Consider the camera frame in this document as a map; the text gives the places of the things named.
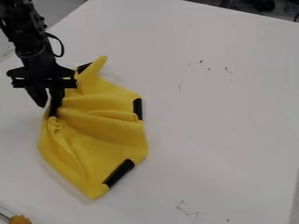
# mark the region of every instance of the table surface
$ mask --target table surface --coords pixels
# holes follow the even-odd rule
[[[0,200],[41,223],[287,223],[299,167],[299,26],[178,0],[89,0],[54,26],[74,67],[143,95],[150,154],[89,201],[38,154],[43,109],[0,64]]]

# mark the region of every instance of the white table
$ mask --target white table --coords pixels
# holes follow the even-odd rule
[[[42,109],[0,65],[0,200],[49,224],[288,223],[299,167],[299,26],[178,0],[90,0],[51,29],[64,66],[143,95],[150,154],[89,201],[38,154]]]

